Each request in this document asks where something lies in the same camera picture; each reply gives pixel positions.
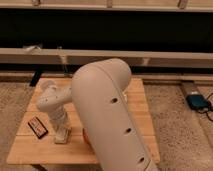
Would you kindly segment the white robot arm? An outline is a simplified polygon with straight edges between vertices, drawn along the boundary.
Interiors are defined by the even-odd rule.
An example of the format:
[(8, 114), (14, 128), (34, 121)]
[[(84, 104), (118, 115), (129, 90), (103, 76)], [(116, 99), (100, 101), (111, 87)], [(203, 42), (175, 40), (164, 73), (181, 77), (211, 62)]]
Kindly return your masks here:
[(121, 59), (92, 62), (64, 88), (47, 84), (36, 106), (62, 122), (64, 105), (72, 103), (103, 171), (158, 171), (123, 95), (130, 80), (130, 67)]

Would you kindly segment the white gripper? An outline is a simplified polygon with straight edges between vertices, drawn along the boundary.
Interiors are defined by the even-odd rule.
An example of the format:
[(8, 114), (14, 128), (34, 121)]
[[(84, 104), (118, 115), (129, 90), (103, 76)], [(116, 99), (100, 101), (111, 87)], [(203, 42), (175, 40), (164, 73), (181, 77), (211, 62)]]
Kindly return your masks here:
[(51, 124), (55, 132), (57, 130), (67, 129), (69, 131), (69, 117), (64, 108), (57, 108), (49, 114)]

